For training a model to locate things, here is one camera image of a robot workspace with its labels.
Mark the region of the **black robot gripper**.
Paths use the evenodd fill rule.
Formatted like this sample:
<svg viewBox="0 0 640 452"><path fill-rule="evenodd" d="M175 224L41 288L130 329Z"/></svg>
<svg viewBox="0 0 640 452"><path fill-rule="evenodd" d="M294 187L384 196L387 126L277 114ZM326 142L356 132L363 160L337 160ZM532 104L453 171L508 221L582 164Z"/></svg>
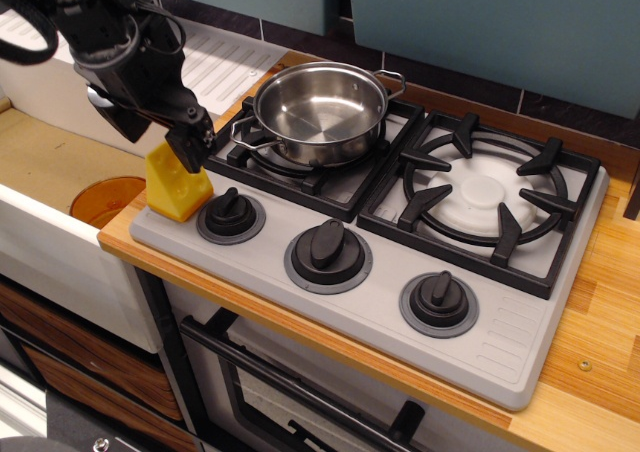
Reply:
<svg viewBox="0 0 640 452"><path fill-rule="evenodd" d="M76 71L92 89L90 101L128 141L137 142L156 123L190 174L197 174L214 148L209 113L182 81L186 33L167 13L146 12L121 22L124 41L92 51L74 51Z"/></svg>

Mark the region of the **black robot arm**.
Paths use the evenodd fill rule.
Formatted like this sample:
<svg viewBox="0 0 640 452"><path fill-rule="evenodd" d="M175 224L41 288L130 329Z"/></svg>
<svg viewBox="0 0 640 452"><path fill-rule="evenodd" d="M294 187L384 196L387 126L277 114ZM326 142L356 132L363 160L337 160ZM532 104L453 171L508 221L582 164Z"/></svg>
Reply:
<svg viewBox="0 0 640 452"><path fill-rule="evenodd" d="M213 122L182 80L186 32L152 0L1 0L42 38L40 49L2 41L3 60L22 66L51 59L66 40L88 98L122 136L137 142L149 126L187 172L210 155Z"/></svg>

